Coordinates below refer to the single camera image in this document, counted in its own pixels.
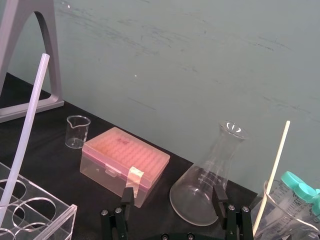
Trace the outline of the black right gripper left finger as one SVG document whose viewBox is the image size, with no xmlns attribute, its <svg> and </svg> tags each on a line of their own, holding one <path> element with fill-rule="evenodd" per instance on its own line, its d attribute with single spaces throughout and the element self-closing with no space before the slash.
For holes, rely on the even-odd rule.
<svg viewBox="0 0 320 240">
<path fill-rule="evenodd" d="M 126 187 L 123 191 L 120 206 L 113 210 L 100 211 L 101 236 L 103 240 L 113 240 L 113 229 L 116 230 L 117 240 L 128 239 L 128 219 L 130 209 L 134 206 L 134 189 Z"/>
</svg>

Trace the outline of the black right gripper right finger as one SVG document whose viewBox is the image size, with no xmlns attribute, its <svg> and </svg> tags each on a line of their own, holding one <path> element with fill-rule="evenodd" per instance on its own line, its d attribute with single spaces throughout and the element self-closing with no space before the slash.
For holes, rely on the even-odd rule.
<svg viewBox="0 0 320 240">
<path fill-rule="evenodd" d="M 225 230 L 225 240 L 254 240 L 251 209 L 248 206 L 242 206 L 237 211 L 229 203 L 222 186 L 213 187 L 211 201 L 220 225 Z"/>
</svg>

